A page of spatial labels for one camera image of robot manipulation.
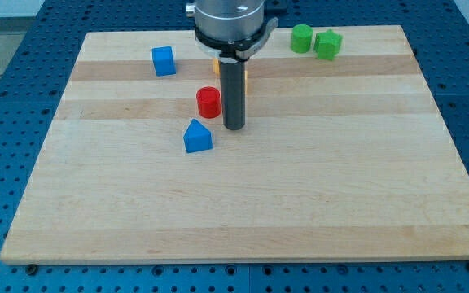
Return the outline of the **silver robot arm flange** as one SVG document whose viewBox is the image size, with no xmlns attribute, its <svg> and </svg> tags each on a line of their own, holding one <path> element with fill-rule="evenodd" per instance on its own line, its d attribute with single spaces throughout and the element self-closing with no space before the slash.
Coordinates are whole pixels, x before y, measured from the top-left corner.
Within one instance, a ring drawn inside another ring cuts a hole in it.
<svg viewBox="0 0 469 293">
<path fill-rule="evenodd" d="M 278 27 L 278 18 L 265 18 L 264 0 L 194 0 L 185 13 L 195 22 L 197 46 L 223 63 L 249 60 Z"/>
</svg>

